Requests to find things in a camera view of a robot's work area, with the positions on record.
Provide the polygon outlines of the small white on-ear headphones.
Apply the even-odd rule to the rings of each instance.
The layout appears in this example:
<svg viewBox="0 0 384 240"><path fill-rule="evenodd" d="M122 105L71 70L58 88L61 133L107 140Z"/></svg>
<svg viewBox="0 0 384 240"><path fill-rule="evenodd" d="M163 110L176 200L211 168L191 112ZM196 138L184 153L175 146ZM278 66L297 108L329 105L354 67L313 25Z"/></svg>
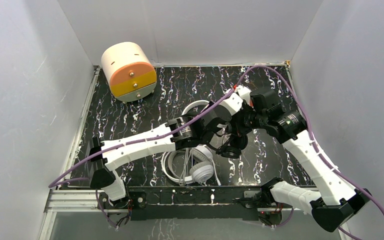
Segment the small white on-ear headphones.
<svg viewBox="0 0 384 240"><path fill-rule="evenodd" d="M203 112L210 106L208 100L196 100L188 104L181 113L181 117L202 116Z"/></svg>

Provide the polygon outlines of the large white over-ear headphones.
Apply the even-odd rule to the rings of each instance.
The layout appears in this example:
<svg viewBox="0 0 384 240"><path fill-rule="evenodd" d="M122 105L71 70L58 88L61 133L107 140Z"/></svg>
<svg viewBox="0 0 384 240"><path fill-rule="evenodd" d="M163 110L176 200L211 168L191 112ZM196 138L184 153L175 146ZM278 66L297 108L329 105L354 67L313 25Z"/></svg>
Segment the large white over-ear headphones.
<svg viewBox="0 0 384 240"><path fill-rule="evenodd" d="M177 175L174 170L174 160L180 155L183 155L184 162L180 175ZM206 181L212 177L215 178L218 186L222 185L217 175L213 153L206 145L165 152L161 158L161 166L166 177L180 186L195 183L205 185Z"/></svg>

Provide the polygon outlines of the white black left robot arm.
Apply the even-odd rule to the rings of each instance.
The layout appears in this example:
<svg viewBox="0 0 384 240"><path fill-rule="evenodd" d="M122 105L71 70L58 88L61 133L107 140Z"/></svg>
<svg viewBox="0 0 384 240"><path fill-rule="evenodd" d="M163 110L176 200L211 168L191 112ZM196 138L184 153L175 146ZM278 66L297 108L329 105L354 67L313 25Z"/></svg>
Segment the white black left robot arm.
<svg viewBox="0 0 384 240"><path fill-rule="evenodd" d="M213 136L225 127L235 111L223 105L211 104L202 112L185 111L181 116L163 125L130 137L101 141L95 138L89 145L87 163L89 186L103 190L117 208L129 203L124 181L117 169L133 161L156 154L166 154L167 162L186 152L192 167L182 176L168 178L180 185L202 184L215 175L215 165L209 150Z"/></svg>

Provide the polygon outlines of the black wired headphones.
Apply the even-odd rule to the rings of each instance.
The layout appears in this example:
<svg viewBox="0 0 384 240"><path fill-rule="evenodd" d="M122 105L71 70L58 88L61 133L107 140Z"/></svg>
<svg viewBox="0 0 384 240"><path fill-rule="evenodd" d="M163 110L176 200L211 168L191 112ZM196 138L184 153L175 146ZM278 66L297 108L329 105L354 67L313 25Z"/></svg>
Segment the black wired headphones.
<svg viewBox="0 0 384 240"><path fill-rule="evenodd" d="M245 127L238 123L229 123L223 130L223 134L215 134L219 138L228 136L227 140L224 141L219 147L212 146L210 143L208 143L207 146L211 150L215 151L217 155L224 158L239 159L242 155L242 150L244 150L248 145L248 133L250 133L251 130L251 128Z"/></svg>

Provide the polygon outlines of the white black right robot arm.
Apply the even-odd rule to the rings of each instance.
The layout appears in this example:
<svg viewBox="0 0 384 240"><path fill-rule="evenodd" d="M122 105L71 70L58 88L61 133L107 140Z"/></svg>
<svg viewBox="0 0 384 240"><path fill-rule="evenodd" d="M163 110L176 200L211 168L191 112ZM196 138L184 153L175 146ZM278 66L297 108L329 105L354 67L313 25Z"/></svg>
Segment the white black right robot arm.
<svg viewBox="0 0 384 240"><path fill-rule="evenodd" d="M264 129L298 160L317 187L317 191L307 190L275 177L261 187L266 206L296 207L311 214L325 231L334 232L369 202L361 190L335 173L337 167L310 138L306 120L297 110L286 111L274 90L251 91L239 85L230 93L220 104L232 117L231 135L242 137Z"/></svg>

